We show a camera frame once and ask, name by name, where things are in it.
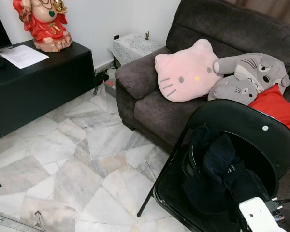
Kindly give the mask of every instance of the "hello kitty pillow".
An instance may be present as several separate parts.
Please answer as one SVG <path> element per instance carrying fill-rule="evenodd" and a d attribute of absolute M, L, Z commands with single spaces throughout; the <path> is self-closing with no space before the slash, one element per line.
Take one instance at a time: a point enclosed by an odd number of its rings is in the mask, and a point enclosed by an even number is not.
<path fill-rule="evenodd" d="M 163 96 L 172 102 L 186 102 L 201 97 L 222 79 L 215 73 L 218 57 L 208 40 L 200 39 L 191 48 L 155 57 L 158 85 Z"/>

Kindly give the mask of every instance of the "ganesha statue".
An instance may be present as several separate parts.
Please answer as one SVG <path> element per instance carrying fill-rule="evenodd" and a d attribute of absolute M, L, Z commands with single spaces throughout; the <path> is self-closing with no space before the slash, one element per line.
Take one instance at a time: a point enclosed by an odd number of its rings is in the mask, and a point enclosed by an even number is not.
<path fill-rule="evenodd" d="M 72 44 L 70 33 L 62 25 L 67 24 L 62 0 L 13 0 L 13 6 L 38 49 L 59 52 Z"/>

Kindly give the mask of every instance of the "black folding chair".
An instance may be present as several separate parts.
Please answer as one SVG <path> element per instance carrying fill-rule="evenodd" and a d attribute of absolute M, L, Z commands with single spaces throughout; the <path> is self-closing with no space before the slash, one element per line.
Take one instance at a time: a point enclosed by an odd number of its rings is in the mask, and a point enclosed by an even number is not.
<path fill-rule="evenodd" d="M 193 232 L 238 232 L 227 213 L 214 216 L 198 214 L 184 194 L 185 175 L 182 156 L 189 131 L 204 123 L 217 126 L 229 135 L 237 154 L 247 169 L 253 170 L 271 197 L 278 191 L 278 180 L 290 168 L 290 130 L 278 120 L 235 101 L 218 99 L 206 102 L 192 114 L 162 168 L 137 216 L 140 217 L 150 197 Z"/>

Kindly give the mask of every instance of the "paper document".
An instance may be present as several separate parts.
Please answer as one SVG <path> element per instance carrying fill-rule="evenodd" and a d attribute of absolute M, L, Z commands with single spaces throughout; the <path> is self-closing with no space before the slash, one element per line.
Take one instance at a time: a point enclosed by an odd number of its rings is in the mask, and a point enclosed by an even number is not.
<path fill-rule="evenodd" d="M 0 51 L 0 55 L 19 69 L 49 58 L 49 56 L 25 45 Z"/>

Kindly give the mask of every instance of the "chair backrest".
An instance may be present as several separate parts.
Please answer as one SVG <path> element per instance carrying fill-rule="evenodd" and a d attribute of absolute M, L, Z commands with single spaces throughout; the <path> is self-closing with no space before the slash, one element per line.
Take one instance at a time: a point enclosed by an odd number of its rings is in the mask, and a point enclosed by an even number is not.
<path fill-rule="evenodd" d="M 278 179 L 290 168 L 290 130 L 276 119 L 231 100 L 205 102 L 192 114 L 178 144 L 182 144 L 189 129 L 204 123 L 252 144 L 274 166 Z"/>
<path fill-rule="evenodd" d="M 290 70 L 290 26 L 256 11 L 222 0 L 182 0 L 166 46 L 177 52 L 200 38 L 209 40 L 219 58 L 260 52 L 283 61 Z M 290 102 L 290 86 L 285 98 Z"/>

